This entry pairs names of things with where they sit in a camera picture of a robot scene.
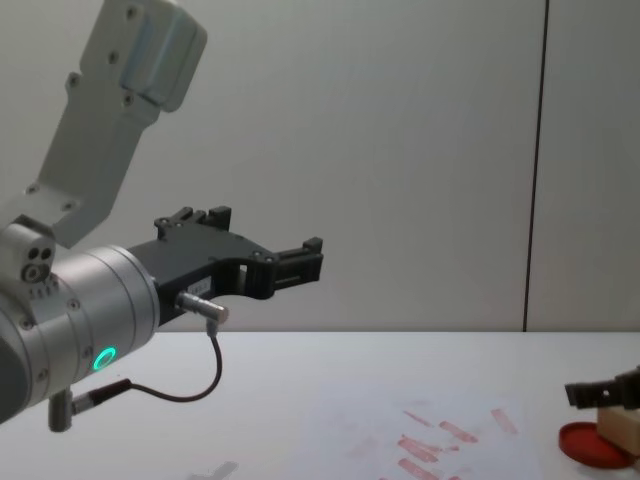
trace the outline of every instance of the green led ring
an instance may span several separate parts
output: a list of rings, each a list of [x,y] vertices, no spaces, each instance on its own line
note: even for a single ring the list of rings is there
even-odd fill
[[[104,367],[109,365],[116,358],[118,351],[114,347],[107,347],[100,355],[96,357],[95,362],[93,362],[93,369],[95,371],[102,370]]]

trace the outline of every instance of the silver connector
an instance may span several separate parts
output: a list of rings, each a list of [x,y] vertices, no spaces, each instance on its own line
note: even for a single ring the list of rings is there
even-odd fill
[[[185,312],[196,313],[218,324],[223,324],[229,318],[228,308],[186,292],[178,294],[176,305]]]
[[[71,428],[71,390],[68,388],[49,399],[49,429],[54,433],[64,433]]]

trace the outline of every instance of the white wall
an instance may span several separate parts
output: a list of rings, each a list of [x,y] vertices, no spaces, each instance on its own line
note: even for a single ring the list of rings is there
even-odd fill
[[[192,90],[82,246],[228,204],[266,247],[327,255],[319,284],[224,300],[230,328],[519,330],[543,3],[184,2],[210,33]],[[35,177],[98,9],[0,2],[0,200]]]
[[[530,330],[640,328],[638,18],[551,2]]]

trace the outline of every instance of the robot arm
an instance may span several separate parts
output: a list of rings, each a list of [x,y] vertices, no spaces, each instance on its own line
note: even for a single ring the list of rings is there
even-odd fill
[[[215,332],[228,311],[215,297],[267,299],[319,279],[322,240],[271,252],[229,232],[226,207],[160,218],[157,239],[129,250],[56,258],[56,244],[73,246],[108,216],[143,130],[180,106],[205,43],[168,0],[105,0],[37,182],[0,209],[0,423],[51,399],[50,426],[65,431],[72,405],[80,413],[123,391],[72,403],[69,386],[160,325],[204,316],[221,360]]]
[[[105,1],[38,180],[0,210],[0,227],[26,224],[70,248],[105,220],[142,132],[182,104],[206,42],[175,4]]]

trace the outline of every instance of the paper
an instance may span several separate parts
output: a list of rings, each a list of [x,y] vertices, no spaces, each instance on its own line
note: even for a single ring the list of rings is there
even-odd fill
[[[351,392],[309,412],[288,480],[541,480],[517,405]]]

